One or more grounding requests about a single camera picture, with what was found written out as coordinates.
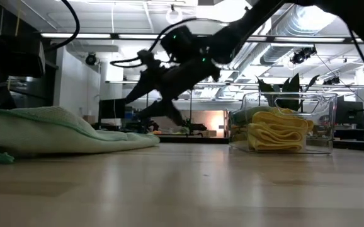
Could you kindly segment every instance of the folded towel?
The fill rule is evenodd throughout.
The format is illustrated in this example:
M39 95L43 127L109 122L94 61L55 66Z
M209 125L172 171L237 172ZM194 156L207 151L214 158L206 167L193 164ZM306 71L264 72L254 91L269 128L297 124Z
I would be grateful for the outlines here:
M158 143L152 134L96 131L61 107L0 110L0 148L14 153L105 153Z
M291 110L274 108L270 112L257 112L247 126L248 143L256 151L294 151L305 146L306 134L314 123L296 117Z

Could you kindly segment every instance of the ceiling light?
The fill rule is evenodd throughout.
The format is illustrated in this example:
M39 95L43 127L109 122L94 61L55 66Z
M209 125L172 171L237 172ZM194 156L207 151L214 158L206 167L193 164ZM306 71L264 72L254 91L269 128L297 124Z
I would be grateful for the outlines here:
M255 84L255 83L232 83L231 85L234 85L234 86L259 86L258 84Z
M313 44L270 44L272 47L314 47Z
M116 84L137 84L137 81L105 81L105 83L116 83Z
M149 100L161 100L161 98L148 98ZM147 98L138 98L138 100L147 100ZM178 99L174 100L174 102L180 102L180 101L187 101L184 99ZM201 102L211 102L211 101L218 101L218 102L241 102L241 100L238 99L212 99L212 98L192 98L192 101L201 101Z
M196 17L209 18L226 23L241 19L252 6L246 0L223 0L214 6L197 6Z
M90 3L90 4L113 4L113 3L124 3L124 4L186 4L185 1L139 1L139 0L68 0L69 2L76 2L76 3Z
M69 38L72 33L42 33L43 38ZM78 34L76 38L111 38L111 34Z
M171 13L177 13L177 15L171 17ZM180 10L179 8L172 7L172 9L169 9L167 11L167 13L165 14L165 19L170 24L175 24L175 23L181 21L183 19L182 10Z
M197 83L196 85L221 85L221 86L223 86L223 85L227 85L227 83L206 83L206 82L204 82L204 83Z
M261 42L266 41L266 37L249 37L248 42Z
M156 39L158 35L148 35L148 34L120 34L119 38L124 38L124 39Z
M305 30L319 31L336 19L335 15L326 13L317 6L297 7L296 13L299 20L296 24Z
M344 38L323 38L323 37L276 37L276 42L335 42L340 43Z
M283 84L287 78L262 78L266 84Z

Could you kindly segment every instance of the clear plastic bin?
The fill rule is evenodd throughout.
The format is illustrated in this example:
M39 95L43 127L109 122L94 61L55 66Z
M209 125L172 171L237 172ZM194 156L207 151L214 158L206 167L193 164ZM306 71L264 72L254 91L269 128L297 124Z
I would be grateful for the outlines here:
M334 93L248 93L241 109L229 113L230 145L259 153L331 154L336 100Z

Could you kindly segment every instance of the desk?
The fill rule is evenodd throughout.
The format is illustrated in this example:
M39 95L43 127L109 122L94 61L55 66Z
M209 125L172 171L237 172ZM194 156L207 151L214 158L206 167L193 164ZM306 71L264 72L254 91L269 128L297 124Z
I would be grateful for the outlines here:
M334 136L341 139L364 141L364 129L336 129Z
M22 160L0 165L0 227L7 226L364 226L364 152L160 144Z

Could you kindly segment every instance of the electrical wire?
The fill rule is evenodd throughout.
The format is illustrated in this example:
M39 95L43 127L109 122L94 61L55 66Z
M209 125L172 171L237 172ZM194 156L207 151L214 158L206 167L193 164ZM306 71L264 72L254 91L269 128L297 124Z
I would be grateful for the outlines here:
M353 39L353 42L354 42L354 45L358 51L358 54L360 55L361 57L361 60L364 62L364 54L363 52L361 51L361 48L360 48L360 45L358 45L358 42L357 42L357 39L356 37L354 36L354 33L353 31L351 30L351 28L349 26L347 26L349 32L350 32L350 36L351 36L351 39Z
M169 25L166 28L164 28L157 36L157 38L155 39L155 41L152 43L151 47L149 48L149 52L152 52L154 50L154 48L156 47L156 45L158 44L158 42L161 40L161 37L170 29L178 26L178 25L182 25L184 23L187 23L189 21L210 21L210 22L214 22L214 23L220 23L220 24L225 24L222 21L219 20L214 20L214 19L208 19L208 18L187 18L184 20L181 20L175 24ZM134 66L121 66L118 65L119 63L126 63L126 62L133 62L133 61L137 61L139 60L139 57L134 57L133 59L125 59L125 60L117 60L117 61L111 61L110 64L112 66L116 66L116 67L122 67L125 69L130 69L130 68L134 68L134 67L139 67L142 66L143 64L137 64Z
M16 37L18 35L18 29L20 28L20 13L21 13L21 0L17 0L18 5L17 5L17 25L16 25L16 33L14 34L14 36Z
M66 5L67 9L69 9L71 15L73 15L74 21L76 22L76 29L74 30L73 35L70 36L67 40L65 40L65 41L63 41L63 42L61 42L59 44L56 44L54 46L51 46L51 47L47 48L45 50L45 53L51 52L53 50L57 50L57 49L59 49L61 47L64 47L65 45L67 45L70 42L72 42L77 37L77 35L80 32L80 21L79 21L79 18L77 17L76 12L74 11L73 7L70 5L70 3L67 0L61 0L61 1L63 2L63 4Z
M321 60L321 62L323 62L323 64L327 67L327 69L332 73L332 74L334 74L334 75L336 75L333 71L332 71L332 69L329 67L329 66L327 66L327 64L321 59L321 57L319 57L319 55L318 54L316 54L316 56L319 58L319 60ZM355 96L357 96L361 101L363 101L364 102L364 99L362 98L362 97L360 97L359 95L357 95L357 93L355 92L355 91L353 91L351 88L350 88L350 85L347 85L347 84L345 84L340 78L339 78L339 80L340 80L340 82L341 83L343 83L344 85L345 85L345 87L347 87L351 92L353 92L354 93L354 95Z

